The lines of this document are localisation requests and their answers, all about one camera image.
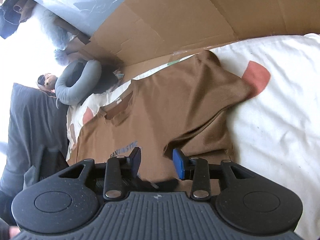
ribbed gray surface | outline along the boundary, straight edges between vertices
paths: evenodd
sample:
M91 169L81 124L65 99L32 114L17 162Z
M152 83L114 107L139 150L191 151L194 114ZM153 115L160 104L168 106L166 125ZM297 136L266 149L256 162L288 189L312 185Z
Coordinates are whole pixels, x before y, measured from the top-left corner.
M39 236L23 232L16 239L132 239L132 240L205 240L205 239L300 239L287 232L278 236L248 236L229 228L208 203L187 198L183 192L132 192L127 199L107 203L99 216L80 230L63 236Z

bed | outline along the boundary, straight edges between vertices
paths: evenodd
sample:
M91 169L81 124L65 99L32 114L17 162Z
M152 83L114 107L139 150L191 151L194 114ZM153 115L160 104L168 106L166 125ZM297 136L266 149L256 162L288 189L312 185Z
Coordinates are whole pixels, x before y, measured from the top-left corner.
M228 114L237 162L298 194L304 211L296 233L304 239L319 238L320 36L271 36L211 51L223 68L254 87L252 98ZM116 100L129 84L112 93L91 95L82 106L69 107L67 158L76 146L81 127L99 107Z

cardboard sheet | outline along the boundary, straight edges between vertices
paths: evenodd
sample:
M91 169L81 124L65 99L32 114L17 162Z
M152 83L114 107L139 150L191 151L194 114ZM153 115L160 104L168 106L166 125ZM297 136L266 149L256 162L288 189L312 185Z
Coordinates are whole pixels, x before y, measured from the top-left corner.
M125 0L82 53L97 59L116 55L127 66L124 72L137 70L135 76L155 66L146 67L148 60L175 52L253 37L320 33L319 10L320 0Z

gray neck pillow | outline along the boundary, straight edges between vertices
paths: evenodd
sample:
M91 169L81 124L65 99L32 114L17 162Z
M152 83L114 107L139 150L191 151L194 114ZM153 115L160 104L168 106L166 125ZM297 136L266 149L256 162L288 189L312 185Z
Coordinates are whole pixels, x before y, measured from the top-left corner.
M84 60L73 61L57 79L55 93L61 103L70 106L77 105L97 85L101 77L101 64L97 60L89 60L76 83L71 87L66 86L66 82L74 73L74 70L79 67L79 64L83 66L85 62Z

brown t-shirt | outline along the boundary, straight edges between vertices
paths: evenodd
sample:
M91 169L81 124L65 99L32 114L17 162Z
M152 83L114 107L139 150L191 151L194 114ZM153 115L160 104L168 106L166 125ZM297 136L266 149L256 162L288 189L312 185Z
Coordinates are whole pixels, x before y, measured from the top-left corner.
M120 99L101 107L85 124L69 164L85 158L96 163L141 148L139 174L157 182L177 177L175 147L219 164L232 144L226 109L246 99L249 85L224 70L215 54L204 51L141 80L132 80ZM187 190L190 183L180 184Z

